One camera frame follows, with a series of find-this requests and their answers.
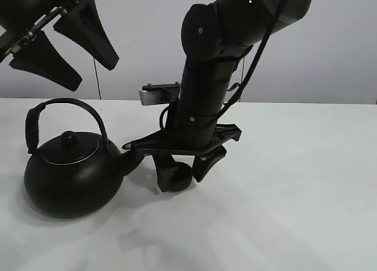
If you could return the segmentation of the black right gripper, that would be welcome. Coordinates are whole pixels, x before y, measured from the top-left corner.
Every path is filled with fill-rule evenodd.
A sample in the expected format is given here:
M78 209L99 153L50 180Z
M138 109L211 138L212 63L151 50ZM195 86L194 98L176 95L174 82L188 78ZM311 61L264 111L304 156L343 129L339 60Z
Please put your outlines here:
M162 192L172 191L172 179L177 170L172 155L195 156L193 177L200 183L211 168L225 158L223 144L239 141L241 129L235 124L218 124L213 117L180 116L178 106L170 104L158 119L160 129L122 146L135 158L153 156L157 184Z

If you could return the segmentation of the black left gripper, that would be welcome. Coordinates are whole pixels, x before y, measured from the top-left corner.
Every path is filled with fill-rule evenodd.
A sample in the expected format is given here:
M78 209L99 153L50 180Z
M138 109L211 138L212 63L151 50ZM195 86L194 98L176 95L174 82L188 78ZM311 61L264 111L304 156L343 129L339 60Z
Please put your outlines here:
M1 0L1 59L13 59L15 70L44 77L70 91L82 82L79 73L57 52L43 31L53 25L91 54L103 67L113 70L119 56L100 21L95 0Z

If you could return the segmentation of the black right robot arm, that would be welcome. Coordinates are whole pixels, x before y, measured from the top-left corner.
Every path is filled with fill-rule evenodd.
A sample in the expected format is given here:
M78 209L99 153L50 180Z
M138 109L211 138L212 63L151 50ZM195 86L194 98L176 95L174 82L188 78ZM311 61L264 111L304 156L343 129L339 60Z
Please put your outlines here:
M124 145L119 167L130 174L152 156L161 191L201 182L241 130L219 118L240 98L269 37L302 19L312 0L215 0L191 6L181 27L186 55L174 84L140 89L142 105L164 105L160 129Z

